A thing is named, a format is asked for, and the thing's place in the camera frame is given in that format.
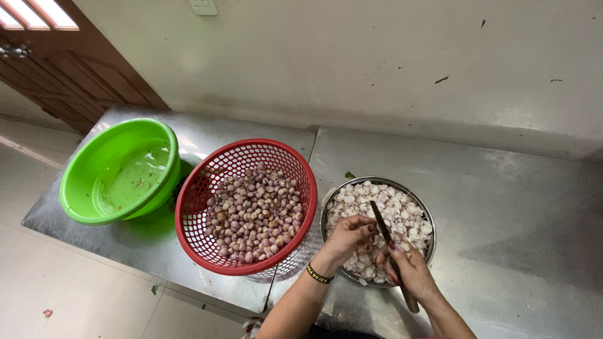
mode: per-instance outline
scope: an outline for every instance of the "tiled floor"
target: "tiled floor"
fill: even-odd
[[[36,138],[43,135],[43,148],[52,150],[44,159],[62,165],[79,136],[42,130]],[[1,128],[0,136],[18,142]],[[0,144],[0,338],[243,336],[241,324],[251,312],[22,227],[58,172],[26,153]],[[158,284],[155,296],[151,288]],[[46,309],[53,310],[49,318]]]

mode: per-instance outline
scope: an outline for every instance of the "woman's right hand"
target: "woman's right hand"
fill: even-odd
[[[423,306],[426,303],[437,302],[438,299],[443,298],[443,295],[436,286],[434,278],[425,264],[425,259],[417,249],[410,244],[408,245],[411,249],[406,253],[399,249],[393,241],[389,245],[390,255],[400,268],[404,286]],[[396,271],[394,271],[390,261],[386,261],[385,265],[390,278],[394,283],[400,285]]]

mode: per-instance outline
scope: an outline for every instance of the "stainless steel countertop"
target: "stainless steel countertop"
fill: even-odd
[[[424,200],[438,226],[431,272],[478,337],[601,337],[600,167],[326,127],[310,166],[319,201],[347,171],[398,180]],[[322,242],[303,246],[315,252]],[[276,276],[269,306],[297,275]],[[411,315],[398,288],[362,287],[343,274],[331,284],[319,325],[385,338],[431,333],[425,312]]]
[[[248,138],[270,138],[284,142],[308,160],[315,139],[314,133],[296,128],[212,118],[195,113],[116,106],[103,115],[82,141],[80,148],[104,129],[141,116],[161,120],[174,130],[183,166],[188,163],[189,170],[218,148]],[[173,214],[165,220],[157,220],[157,214],[151,213],[132,221],[105,226],[86,226],[69,218],[58,199],[64,169],[32,207],[22,222],[23,226],[250,311],[264,310],[271,278],[221,276],[197,266],[178,242]],[[168,207],[164,204],[161,208],[166,211]]]

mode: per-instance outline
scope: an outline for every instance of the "woman's left hand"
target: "woman's left hand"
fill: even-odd
[[[359,214],[340,218],[333,232],[324,243],[321,252],[326,252],[332,262],[340,267],[352,257],[358,241],[370,239],[378,233],[375,219],[363,217]]]

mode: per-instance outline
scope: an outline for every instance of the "wooden knife handle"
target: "wooden knife handle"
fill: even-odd
[[[419,313],[417,298],[415,298],[410,291],[404,286],[404,282],[402,281],[402,276],[400,275],[400,268],[398,264],[394,260],[394,258],[390,257],[391,266],[396,271],[396,275],[398,277],[398,281],[400,282],[400,289],[402,290],[402,295],[404,296],[404,301],[406,301],[406,306],[412,313]]]

